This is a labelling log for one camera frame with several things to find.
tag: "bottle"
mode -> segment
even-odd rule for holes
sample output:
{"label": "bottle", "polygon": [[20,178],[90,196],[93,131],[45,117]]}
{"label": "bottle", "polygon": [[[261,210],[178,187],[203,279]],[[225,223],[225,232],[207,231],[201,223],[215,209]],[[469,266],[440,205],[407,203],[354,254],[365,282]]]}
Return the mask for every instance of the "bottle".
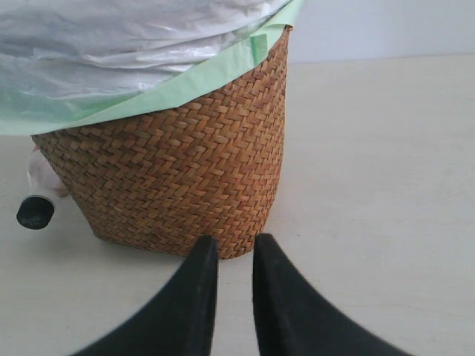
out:
{"label": "bottle", "polygon": [[27,178],[29,194],[20,205],[16,220],[25,228],[41,230],[53,218],[54,201],[67,195],[67,191],[38,148],[28,160]]}

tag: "black rubber cap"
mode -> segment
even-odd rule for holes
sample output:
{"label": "black rubber cap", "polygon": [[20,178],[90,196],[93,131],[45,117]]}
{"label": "black rubber cap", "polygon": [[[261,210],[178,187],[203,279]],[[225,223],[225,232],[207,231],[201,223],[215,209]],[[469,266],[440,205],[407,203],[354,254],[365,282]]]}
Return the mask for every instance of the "black rubber cap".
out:
{"label": "black rubber cap", "polygon": [[31,196],[23,200],[16,214],[21,226],[30,230],[41,230],[48,226],[54,215],[54,204],[45,197]]}

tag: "white floor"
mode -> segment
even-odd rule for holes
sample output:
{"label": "white floor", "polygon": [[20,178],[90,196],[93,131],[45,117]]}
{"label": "white floor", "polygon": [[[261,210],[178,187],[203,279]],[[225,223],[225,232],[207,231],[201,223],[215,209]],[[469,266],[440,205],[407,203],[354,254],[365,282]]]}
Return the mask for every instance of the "white floor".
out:
{"label": "white floor", "polygon": [[[30,149],[0,137],[0,355],[66,355],[181,260],[96,240],[71,200],[48,229],[19,227]],[[415,355],[475,355],[475,56],[291,67],[267,230],[376,334]],[[251,261],[220,264],[213,355],[258,355]]]}

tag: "woven basket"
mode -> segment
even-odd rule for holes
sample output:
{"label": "woven basket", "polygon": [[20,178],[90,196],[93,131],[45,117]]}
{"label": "woven basket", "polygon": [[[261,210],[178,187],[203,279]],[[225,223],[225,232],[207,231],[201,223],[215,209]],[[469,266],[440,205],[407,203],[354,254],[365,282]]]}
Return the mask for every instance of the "woven basket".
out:
{"label": "woven basket", "polygon": [[180,108],[33,137],[98,238],[186,256],[210,234],[220,258],[252,250],[281,172],[289,32]]}

